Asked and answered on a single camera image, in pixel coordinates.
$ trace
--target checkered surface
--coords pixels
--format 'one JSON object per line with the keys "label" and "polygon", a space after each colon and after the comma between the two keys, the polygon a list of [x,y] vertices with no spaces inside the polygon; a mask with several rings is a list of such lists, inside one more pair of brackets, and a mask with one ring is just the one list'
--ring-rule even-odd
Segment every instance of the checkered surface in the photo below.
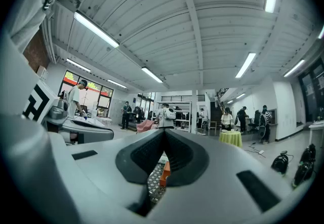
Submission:
{"label": "checkered surface", "polygon": [[163,164],[157,164],[147,181],[150,200],[154,204],[158,203],[166,192],[166,188],[159,184],[160,177],[163,174],[163,168]]}

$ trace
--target hair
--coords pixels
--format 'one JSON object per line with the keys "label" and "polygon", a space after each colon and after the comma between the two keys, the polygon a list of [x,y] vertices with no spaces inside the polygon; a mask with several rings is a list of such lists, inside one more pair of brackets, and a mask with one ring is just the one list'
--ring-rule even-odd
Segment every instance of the hair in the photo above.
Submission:
{"label": "hair", "polygon": [[79,84],[83,84],[85,87],[87,87],[88,82],[86,80],[81,80]]}

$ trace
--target pink chair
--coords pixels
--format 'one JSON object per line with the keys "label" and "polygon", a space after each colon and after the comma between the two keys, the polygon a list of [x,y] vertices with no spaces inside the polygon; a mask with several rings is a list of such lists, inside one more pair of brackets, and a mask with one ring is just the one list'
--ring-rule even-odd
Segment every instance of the pink chair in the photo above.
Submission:
{"label": "pink chair", "polygon": [[150,120],[145,120],[140,124],[136,124],[137,133],[142,133],[147,130],[150,130],[153,124],[154,124],[154,121],[150,121]]}

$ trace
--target wooden chair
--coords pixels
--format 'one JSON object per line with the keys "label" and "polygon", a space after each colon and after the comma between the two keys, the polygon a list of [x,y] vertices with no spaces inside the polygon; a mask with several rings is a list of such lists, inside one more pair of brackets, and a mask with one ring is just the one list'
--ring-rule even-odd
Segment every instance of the wooden chair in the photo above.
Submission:
{"label": "wooden chair", "polygon": [[210,123],[209,123],[209,132],[212,130],[212,129],[214,129],[215,130],[215,136],[216,136],[216,128],[217,128],[217,122],[216,121],[210,121]]}

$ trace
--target round table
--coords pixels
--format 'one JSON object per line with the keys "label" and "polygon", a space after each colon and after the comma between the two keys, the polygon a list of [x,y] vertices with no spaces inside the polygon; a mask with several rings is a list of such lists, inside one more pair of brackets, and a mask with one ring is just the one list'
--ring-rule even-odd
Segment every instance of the round table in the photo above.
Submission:
{"label": "round table", "polygon": [[219,141],[242,147],[241,133],[238,131],[229,131],[227,133],[221,132],[219,135]]}

